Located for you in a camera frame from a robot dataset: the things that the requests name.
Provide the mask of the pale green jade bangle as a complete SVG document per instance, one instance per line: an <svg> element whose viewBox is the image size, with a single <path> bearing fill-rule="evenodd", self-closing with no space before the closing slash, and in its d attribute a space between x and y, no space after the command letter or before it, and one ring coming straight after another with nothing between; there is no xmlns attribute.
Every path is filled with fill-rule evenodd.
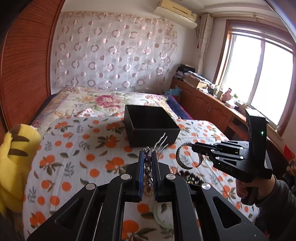
<svg viewBox="0 0 296 241"><path fill-rule="evenodd" d="M171 202L154 203L153 214L155 221L164 228L174 228Z"/></svg>

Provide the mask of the black square jewelry box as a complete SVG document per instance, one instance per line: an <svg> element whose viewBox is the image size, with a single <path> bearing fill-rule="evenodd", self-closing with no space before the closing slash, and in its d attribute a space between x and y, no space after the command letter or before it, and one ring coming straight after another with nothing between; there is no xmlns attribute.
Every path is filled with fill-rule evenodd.
<svg viewBox="0 0 296 241"><path fill-rule="evenodd" d="M171 116L156 106L126 105L124 114L125 130L129 145L152 147L162 137L164 144L174 144L180 128Z"/></svg>

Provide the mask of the pink figurine on sill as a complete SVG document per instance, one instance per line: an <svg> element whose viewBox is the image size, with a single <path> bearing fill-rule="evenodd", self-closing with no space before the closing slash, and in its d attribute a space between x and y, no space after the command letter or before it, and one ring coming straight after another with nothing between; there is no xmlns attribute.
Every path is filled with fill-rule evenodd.
<svg viewBox="0 0 296 241"><path fill-rule="evenodd" d="M227 101L231 100L231 98L232 98L232 94L231 94L231 92L232 92L232 89L229 88L229 89L223 94L223 97L222 97L222 101L223 101L223 102L227 102Z"/></svg>

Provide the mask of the floral quilt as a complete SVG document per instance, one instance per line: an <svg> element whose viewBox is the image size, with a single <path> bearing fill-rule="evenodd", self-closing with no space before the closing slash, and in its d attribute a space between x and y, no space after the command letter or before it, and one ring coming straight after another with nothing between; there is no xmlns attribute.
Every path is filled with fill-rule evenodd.
<svg viewBox="0 0 296 241"><path fill-rule="evenodd" d="M49 103L33 120L32 126L39 132L45 132L54 120L77 117L88 108L95 116L123 117L127 104L162 107L173 119L178 119L168 105L168 98L163 95L65 87L50 97Z"/></svg>

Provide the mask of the clutter pile on cabinet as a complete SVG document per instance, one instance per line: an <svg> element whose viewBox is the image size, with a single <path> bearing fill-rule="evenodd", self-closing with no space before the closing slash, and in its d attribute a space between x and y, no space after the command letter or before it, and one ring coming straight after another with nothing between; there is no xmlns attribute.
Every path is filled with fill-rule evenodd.
<svg viewBox="0 0 296 241"><path fill-rule="evenodd" d="M207 87L210 87L212 85L212 82L196 73L195 68L182 63L177 68L174 77L177 80L185 82L187 85L190 85L191 87L196 89L206 89Z"/></svg>

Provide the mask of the dark metal bangle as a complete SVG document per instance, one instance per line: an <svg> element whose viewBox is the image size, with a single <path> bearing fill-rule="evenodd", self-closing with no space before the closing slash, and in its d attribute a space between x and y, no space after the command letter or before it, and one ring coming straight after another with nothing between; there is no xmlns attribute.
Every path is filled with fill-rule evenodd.
<svg viewBox="0 0 296 241"><path fill-rule="evenodd" d="M186 142L181 144L176 150L176 161L184 170L198 168L203 162L203 155L193 152L195 144Z"/></svg>

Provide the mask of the wooden sideboard cabinet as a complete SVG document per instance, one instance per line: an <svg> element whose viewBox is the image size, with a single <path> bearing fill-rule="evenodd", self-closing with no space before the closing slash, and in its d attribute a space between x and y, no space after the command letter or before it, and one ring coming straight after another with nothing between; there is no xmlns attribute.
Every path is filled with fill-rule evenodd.
<svg viewBox="0 0 296 241"><path fill-rule="evenodd" d="M233 140L248 140L246 117L222 101L173 78L170 88L180 88L180 106L195 120L209 121Z"/></svg>

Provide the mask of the beige window drape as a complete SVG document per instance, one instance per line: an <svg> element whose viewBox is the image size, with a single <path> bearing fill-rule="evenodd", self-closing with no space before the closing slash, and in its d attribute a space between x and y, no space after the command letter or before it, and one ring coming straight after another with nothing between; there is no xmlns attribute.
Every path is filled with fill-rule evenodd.
<svg viewBox="0 0 296 241"><path fill-rule="evenodd" d="M205 13L201 15L201 25L199 32L199 42L198 42L198 63L197 63L197 73L203 75L204 68L204 57L208 49L212 27L213 27L213 17L210 13Z"/></svg>

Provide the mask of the red-brown wooden wardrobe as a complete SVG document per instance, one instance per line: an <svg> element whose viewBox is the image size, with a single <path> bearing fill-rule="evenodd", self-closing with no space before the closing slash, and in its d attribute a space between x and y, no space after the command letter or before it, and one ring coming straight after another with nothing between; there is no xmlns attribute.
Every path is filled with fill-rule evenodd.
<svg viewBox="0 0 296 241"><path fill-rule="evenodd" d="M1 136L31 124L51 95L53 36L64 1L1 1Z"/></svg>

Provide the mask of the silver ornate hair comb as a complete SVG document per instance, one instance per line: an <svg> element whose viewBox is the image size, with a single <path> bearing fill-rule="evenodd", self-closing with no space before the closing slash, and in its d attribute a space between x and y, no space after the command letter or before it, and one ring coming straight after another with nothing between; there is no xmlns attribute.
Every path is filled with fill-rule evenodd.
<svg viewBox="0 0 296 241"><path fill-rule="evenodd" d="M156 151L158 163L160 157L163 157L163 152L166 150L168 144L165 144L168 136L164 133L153 147L146 147L144 151L144 193L151 196L154 194L153 179L152 179L152 151Z"/></svg>

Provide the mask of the circle pattern sheer curtain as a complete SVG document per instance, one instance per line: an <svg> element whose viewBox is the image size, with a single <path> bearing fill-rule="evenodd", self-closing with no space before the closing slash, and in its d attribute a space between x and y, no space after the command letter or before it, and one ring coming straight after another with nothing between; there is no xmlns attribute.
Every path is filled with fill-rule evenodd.
<svg viewBox="0 0 296 241"><path fill-rule="evenodd" d="M175 26L160 18L64 11L53 40L51 86L160 92L177 48Z"/></svg>

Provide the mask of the dark blue blanket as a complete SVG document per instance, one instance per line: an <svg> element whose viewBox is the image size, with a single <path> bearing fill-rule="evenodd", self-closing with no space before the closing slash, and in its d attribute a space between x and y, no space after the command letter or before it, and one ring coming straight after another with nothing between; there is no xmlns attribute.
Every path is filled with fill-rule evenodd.
<svg viewBox="0 0 296 241"><path fill-rule="evenodd" d="M172 95L165 94L167 103L172 111L182 120L192 120L192 117L178 104Z"/></svg>

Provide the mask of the yellow striped plush toy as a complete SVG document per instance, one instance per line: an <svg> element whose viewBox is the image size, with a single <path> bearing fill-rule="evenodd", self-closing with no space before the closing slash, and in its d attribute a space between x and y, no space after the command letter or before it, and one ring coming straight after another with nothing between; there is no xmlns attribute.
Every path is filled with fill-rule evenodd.
<svg viewBox="0 0 296 241"><path fill-rule="evenodd" d="M21 213L23 195L34 156L41 142L32 126L18 124L7 132L1 144L1 215Z"/></svg>

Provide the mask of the wall air conditioner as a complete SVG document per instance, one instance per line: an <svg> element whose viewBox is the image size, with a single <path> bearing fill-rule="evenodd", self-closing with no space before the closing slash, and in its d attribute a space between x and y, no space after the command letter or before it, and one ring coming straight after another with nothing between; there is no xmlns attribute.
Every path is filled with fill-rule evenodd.
<svg viewBox="0 0 296 241"><path fill-rule="evenodd" d="M173 1L159 1L154 15L161 16L185 28L194 29L197 27L197 14Z"/></svg>

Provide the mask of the teal cloth item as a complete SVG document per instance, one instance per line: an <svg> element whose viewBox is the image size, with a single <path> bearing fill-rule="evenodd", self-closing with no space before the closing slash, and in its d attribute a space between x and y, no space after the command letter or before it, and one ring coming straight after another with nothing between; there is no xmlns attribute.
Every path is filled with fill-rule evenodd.
<svg viewBox="0 0 296 241"><path fill-rule="evenodd" d="M171 95L171 96L180 96L182 92L182 89L179 88L178 86L175 86L175 88L170 88L168 90L165 90L166 95Z"/></svg>

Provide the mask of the wooden frame window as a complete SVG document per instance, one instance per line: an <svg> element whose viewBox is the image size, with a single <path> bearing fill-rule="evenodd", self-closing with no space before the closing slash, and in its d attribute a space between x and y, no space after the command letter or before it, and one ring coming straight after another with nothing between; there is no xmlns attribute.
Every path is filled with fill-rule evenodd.
<svg viewBox="0 0 296 241"><path fill-rule="evenodd" d="M295 104L295 43L267 24L226 20L214 84L260 111L283 135Z"/></svg>

